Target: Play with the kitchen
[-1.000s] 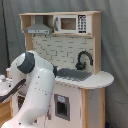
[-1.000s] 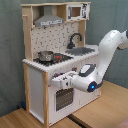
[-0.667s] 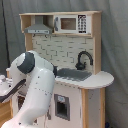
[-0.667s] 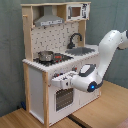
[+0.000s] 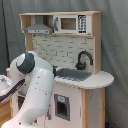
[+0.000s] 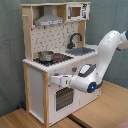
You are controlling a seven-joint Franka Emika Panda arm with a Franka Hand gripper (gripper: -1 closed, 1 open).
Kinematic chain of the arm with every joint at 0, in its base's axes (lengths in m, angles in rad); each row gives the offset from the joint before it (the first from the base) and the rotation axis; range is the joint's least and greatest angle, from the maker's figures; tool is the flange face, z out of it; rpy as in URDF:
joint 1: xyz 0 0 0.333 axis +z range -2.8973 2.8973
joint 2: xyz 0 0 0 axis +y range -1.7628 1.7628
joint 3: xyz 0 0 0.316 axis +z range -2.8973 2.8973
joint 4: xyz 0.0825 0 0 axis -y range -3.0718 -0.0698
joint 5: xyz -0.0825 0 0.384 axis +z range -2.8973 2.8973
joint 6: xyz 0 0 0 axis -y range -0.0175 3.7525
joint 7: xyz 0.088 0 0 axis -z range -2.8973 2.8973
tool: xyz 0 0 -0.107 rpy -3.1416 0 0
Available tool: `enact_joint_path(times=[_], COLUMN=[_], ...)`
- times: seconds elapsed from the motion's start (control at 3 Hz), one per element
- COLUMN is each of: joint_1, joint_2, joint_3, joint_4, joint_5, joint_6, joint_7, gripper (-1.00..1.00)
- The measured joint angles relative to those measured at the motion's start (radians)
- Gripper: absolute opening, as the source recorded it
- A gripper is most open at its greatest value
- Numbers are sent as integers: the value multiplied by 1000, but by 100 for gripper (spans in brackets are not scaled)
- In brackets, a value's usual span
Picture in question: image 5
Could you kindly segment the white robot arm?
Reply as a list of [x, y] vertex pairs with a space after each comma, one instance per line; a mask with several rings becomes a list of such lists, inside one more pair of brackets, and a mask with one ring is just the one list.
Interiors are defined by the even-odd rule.
[[6, 121], [1, 128], [38, 128], [33, 122], [48, 111], [54, 87], [55, 68], [40, 58], [34, 51], [28, 51], [10, 64], [10, 83], [0, 80], [0, 102], [7, 101], [29, 78], [28, 90], [19, 112]]

